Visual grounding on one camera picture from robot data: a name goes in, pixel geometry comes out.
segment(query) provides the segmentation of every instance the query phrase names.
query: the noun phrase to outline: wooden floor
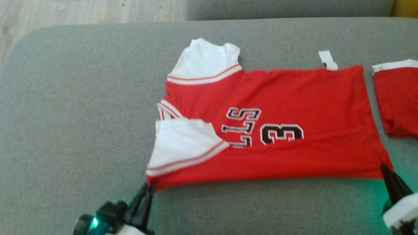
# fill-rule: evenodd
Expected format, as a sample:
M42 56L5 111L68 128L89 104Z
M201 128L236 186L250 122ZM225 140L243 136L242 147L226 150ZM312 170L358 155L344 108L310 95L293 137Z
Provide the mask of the wooden floor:
M186 0L0 0L0 70L16 42L38 28L186 20Z

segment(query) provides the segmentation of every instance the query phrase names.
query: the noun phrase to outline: gray cushion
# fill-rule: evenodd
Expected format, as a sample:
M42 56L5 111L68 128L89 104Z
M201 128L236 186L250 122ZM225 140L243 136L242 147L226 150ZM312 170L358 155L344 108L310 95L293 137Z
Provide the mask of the gray cushion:
M193 38L241 48L245 70L314 69L329 49L364 65L373 115L397 172L418 190L418 141L382 131L371 66L418 58L418 20L313 18L62 26L13 49L0 79L2 235L69 234L145 181L155 104ZM381 180L289 179L185 186L155 197L163 234L390 234Z
M393 0L192 0L188 20L389 16Z

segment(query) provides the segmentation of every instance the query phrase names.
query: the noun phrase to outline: striped trim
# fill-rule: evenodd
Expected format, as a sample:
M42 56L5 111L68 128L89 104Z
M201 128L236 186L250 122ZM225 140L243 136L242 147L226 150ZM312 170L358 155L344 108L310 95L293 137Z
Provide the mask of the striped trim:
M162 110L162 112L160 112L160 117L162 117L161 120L171 119L171 116L173 116L173 118L183 118L183 115L176 109L176 107L166 100L161 100L157 104L157 107L158 110Z
M213 156L222 152L228 146L229 144L227 142L221 141L217 145L215 145L213 148L209 149L207 152L205 152L204 154L198 157L169 163L169 164L159 166L159 167L148 167L146 173L149 176L159 176L159 175L166 174L168 172L172 172L181 168L197 165L199 163L209 160Z
M240 64L233 65L226 69L225 71L219 73L218 75L211 76L211 77L202 77L202 78L179 78L171 76L170 74L167 76L167 81L181 84L181 85L197 85L197 84L207 84L220 81L238 71L241 71L242 67Z
M389 63L377 64L377 65L372 66L374 73L382 71L382 70L406 68L406 67L418 68L418 61L413 60L413 59L407 59L404 61L389 62Z

